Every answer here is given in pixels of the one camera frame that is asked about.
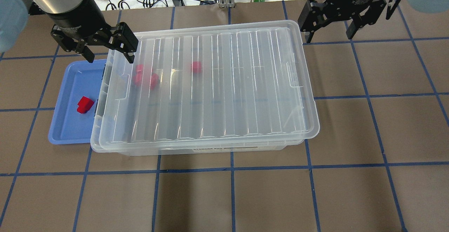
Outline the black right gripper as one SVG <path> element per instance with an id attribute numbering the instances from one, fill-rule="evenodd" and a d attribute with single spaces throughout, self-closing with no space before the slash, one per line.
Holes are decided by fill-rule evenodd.
<path id="1" fill-rule="evenodd" d="M 386 0 L 307 0 L 298 18 L 301 32 L 304 32 L 305 42 L 311 43 L 314 33 L 335 21 L 352 19 L 346 30 L 348 39 L 353 39 L 356 32 L 365 25 L 377 22 Z"/>

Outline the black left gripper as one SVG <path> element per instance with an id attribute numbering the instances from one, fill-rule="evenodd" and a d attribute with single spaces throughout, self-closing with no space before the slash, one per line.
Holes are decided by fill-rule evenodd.
<path id="1" fill-rule="evenodd" d="M 94 0 L 42 0 L 42 11 L 54 22 L 50 35 L 65 52 L 93 63 L 95 55 L 87 45 L 105 46 L 134 63 L 138 38 L 125 22 L 111 27 Z"/>

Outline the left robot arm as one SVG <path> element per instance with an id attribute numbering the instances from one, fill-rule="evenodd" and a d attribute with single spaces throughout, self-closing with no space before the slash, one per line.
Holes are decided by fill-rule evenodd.
<path id="1" fill-rule="evenodd" d="M 134 62 L 138 39 L 128 24 L 110 26 L 94 0 L 1 0 L 0 48 L 10 50 L 24 30 L 29 9 L 36 4 L 54 22 L 51 37 L 66 52 L 75 52 L 88 62 L 94 53 L 88 46 L 104 46 Z"/>

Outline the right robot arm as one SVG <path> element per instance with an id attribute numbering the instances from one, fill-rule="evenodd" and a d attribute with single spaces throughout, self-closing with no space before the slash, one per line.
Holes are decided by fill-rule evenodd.
<path id="1" fill-rule="evenodd" d="M 307 0 L 298 18 L 300 30 L 310 43 L 314 33 L 336 21 L 351 21 L 346 30 L 348 39 L 352 39 L 359 29 L 374 25 L 383 11 L 390 19 L 401 0 Z M 411 7 L 419 12 L 440 13 L 448 10 L 448 0 L 407 0 Z"/>

